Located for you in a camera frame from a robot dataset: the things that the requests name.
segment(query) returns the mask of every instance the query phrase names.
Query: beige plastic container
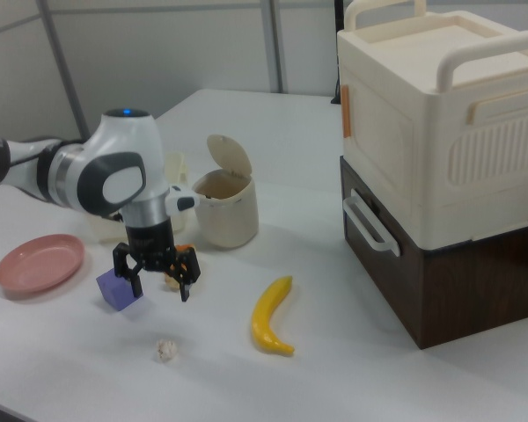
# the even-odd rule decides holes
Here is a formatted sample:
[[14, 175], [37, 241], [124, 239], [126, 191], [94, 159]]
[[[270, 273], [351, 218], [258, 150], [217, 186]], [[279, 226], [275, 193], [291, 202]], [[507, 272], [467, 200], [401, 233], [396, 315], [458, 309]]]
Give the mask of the beige plastic container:
[[253, 169], [245, 150], [227, 136], [211, 135], [208, 148], [221, 170], [206, 174], [192, 186], [201, 195], [195, 214], [210, 243], [236, 248], [258, 232]]
[[345, 159], [424, 250], [527, 227], [528, 31], [424, 0], [356, 29], [397, 3], [338, 33]]
[[[187, 166], [184, 154], [171, 152], [165, 156], [165, 176], [169, 185], [187, 185]], [[172, 232], [177, 233], [186, 226], [187, 212], [172, 215]], [[96, 215], [86, 215], [86, 221], [94, 235], [102, 243], [127, 242], [127, 232], [122, 222], [114, 222]]]

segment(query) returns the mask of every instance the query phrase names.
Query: toy banana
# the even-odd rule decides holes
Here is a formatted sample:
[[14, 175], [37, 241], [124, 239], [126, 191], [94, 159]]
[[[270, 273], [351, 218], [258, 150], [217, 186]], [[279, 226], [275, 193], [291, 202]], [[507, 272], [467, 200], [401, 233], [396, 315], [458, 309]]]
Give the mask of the toy banana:
[[295, 348], [286, 345], [270, 329], [269, 320], [274, 310], [291, 290], [290, 275], [274, 281], [256, 302], [252, 317], [254, 341], [266, 352], [291, 355]]

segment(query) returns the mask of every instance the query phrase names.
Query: orange object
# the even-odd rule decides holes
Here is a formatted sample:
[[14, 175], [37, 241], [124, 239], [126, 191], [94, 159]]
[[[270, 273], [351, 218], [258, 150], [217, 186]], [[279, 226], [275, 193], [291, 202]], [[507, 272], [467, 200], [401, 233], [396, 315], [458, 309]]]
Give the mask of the orange object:
[[341, 86], [341, 105], [342, 105], [342, 136], [348, 138], [352, 136], [352, 127], [350, 126], [350, 93], [348, 85]]

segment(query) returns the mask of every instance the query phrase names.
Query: dark brown box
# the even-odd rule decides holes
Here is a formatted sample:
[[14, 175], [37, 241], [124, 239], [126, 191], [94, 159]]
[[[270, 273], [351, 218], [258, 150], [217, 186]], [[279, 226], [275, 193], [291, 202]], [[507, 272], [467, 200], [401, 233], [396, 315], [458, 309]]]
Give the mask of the dark brown box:
[[374, 251], [344, 215], [356, 256], [424, 349], [528, 317], [528, 228], [434, 251], [418, 248], [341, 157], [342, 198], [356, 190], [397, 240]]

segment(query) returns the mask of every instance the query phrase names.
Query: cotton ball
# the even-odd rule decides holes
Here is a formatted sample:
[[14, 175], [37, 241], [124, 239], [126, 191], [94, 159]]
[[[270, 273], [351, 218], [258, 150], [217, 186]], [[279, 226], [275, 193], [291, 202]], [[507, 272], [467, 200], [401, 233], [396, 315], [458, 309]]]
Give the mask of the cotton ball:
[[176, 353], [178, 352], [176, 343], [171, 340], [159, 340], [157, 342], [157, 349], [158, 358], [163, 362], [169, 361], [174, 356], [176, 356]]

